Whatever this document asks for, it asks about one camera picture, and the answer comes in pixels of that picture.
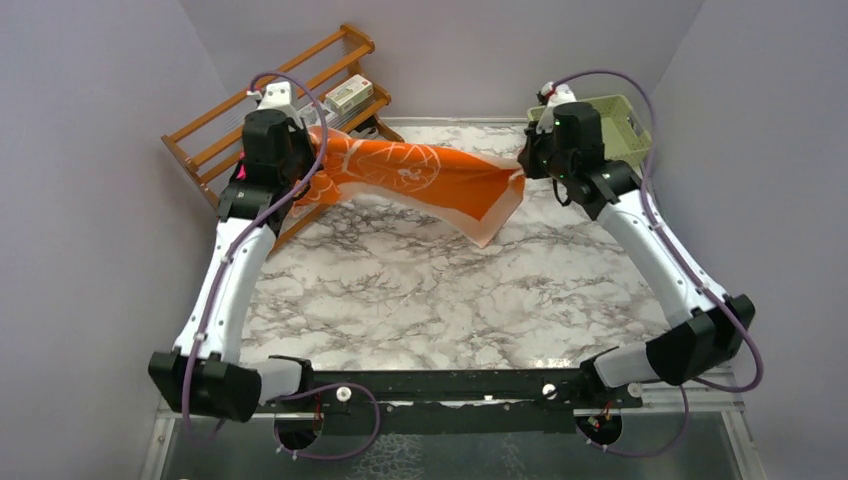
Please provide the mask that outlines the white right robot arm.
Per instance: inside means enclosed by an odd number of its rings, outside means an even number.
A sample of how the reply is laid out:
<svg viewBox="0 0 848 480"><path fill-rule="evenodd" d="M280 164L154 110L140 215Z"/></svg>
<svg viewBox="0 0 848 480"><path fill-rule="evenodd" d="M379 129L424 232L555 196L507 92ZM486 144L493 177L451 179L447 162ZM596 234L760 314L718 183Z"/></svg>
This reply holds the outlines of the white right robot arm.
<svg viewBox="0 0 848 480"><path fill-rule="evenodd" d="M580 206L623 248L654 292L670 328L580 366L579 398L600 407L618 387L661 381L679 386L736 356L755 307L716 285L670 232L632 166L605 154L600 113L586 102L536 107L519 162L530 179L549 179L561 204Z"/></svg>

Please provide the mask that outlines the orange white towel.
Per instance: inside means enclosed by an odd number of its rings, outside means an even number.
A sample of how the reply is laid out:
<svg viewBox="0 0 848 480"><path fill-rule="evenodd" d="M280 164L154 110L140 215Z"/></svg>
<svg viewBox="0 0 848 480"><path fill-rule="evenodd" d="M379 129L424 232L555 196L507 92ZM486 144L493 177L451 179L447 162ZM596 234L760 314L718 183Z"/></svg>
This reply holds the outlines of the orange white towel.
<svg viewBox="0 0 848 480"><path fill-rule="evenodd" d="M479 247L524 199L526 176L516 159L448 147L360 139L331 129L322 166L295 208L375 195L434 216Z"/></svg>

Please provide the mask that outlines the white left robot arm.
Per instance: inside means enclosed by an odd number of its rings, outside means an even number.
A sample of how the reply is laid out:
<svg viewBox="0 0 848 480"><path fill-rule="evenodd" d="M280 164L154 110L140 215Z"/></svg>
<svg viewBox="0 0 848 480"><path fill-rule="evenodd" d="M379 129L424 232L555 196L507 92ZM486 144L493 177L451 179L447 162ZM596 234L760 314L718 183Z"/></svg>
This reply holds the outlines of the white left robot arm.
<svg viewBox="0 0 848 480"><path fill-rule="evenodd" d="M316 169L307 126L289 108L249 113L238 160L217 207L216 240L198 298L168 352L148 374L170 408L186 417L244 423L277 397L298 411L313 401L305 360L240 363L241 330L265 259L292 207L294 190Z"/></svg>

